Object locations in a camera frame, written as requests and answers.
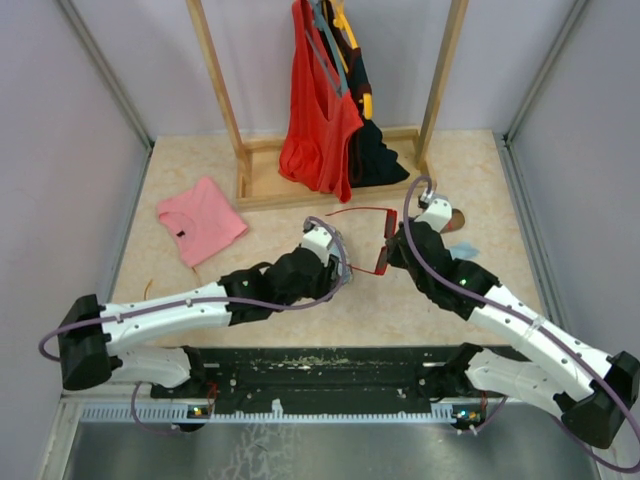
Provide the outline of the red sunglasses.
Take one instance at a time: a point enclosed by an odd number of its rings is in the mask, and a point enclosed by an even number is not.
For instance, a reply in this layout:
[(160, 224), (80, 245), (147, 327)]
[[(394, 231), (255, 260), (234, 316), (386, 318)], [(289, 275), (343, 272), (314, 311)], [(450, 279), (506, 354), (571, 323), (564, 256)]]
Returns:
[[(387, 208), (387, 207), (374, 207), (374, 206), (356, 206), (356, 207), (347, 207), (340, 210), (333, 211), (328, 213), (328, 216), (335, 216), (337, 214), (351, 212), (351, 211), (381, 211), (385, 213), (384, 227), (383, 227), (383, 238), (387, 242), (392, 239), (398, 227), (398, 212), (395, 209)], [(375, 267), (373, 269), (365, 269), (354, 265), (352, 262), (348, 263), (348, 267), (352, 271), (357, 271), (361, 273), (366, 273), (369, 275), (375, 276), (383, 276), (386, 273), (388, 262), (388, 245), (384, 243), (379, 251)]]

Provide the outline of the map print glasses case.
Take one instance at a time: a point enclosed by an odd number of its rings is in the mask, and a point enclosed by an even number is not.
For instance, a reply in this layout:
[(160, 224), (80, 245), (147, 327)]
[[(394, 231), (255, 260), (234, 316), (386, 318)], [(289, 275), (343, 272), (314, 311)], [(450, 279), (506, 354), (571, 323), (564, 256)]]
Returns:
[(353, 279), (353, 269), (350, 265), (350, 257), (344, 237), (335, 227), (330, 226), (329, 232), (331, 233), (330, 258), (336, 261), (336, 274), (340, 278), (341, 285), (347, 285)]

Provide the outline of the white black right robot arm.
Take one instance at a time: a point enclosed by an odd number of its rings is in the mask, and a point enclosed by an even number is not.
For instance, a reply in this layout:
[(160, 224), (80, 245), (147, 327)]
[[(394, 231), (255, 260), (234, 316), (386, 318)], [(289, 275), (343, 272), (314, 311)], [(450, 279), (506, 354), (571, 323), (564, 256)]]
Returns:
[(440, 309), (500, 336), (523, 360), (515, 361), (467, 344), (446, 372), (461, 396), (493, 391), (533, 405), (559, 419), (575, 437), (609, 448), (624, 412), (639, 396), (639, 361), (575, 339), (520, 302), (499, 278), (456, 259), (441, 235), (411, 221), (386, 241), (389, 265), (409, 273), (416, 288)]

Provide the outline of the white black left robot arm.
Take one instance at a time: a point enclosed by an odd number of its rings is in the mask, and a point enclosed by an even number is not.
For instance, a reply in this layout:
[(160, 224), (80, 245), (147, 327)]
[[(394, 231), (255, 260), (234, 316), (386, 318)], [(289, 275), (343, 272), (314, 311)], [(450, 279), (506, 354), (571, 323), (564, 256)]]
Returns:
[(261, 262), (180, 294), (105, 305), (94, 294), (82, 296), (53, 333), (62, 385), (80, 391), (109, 380), (142, 382), (197, 396), (208, 384), (197, 351), (189, 346), (155, 347), (153, 341), (312, 308), (330, 300), (350, 277), (337, 254), (318, 255), (298, 246), (275, 263)]

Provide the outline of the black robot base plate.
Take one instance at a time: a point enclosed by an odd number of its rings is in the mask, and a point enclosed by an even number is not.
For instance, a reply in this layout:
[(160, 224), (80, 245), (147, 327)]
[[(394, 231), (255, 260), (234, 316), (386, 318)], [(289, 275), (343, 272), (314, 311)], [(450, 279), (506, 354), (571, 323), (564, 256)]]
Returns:
[(461, 348), (202, 348), (193, 380), (154, 386), (154, 399), (197, 399), (217, 414), (422, 414), (445, 399), (478, 399)]

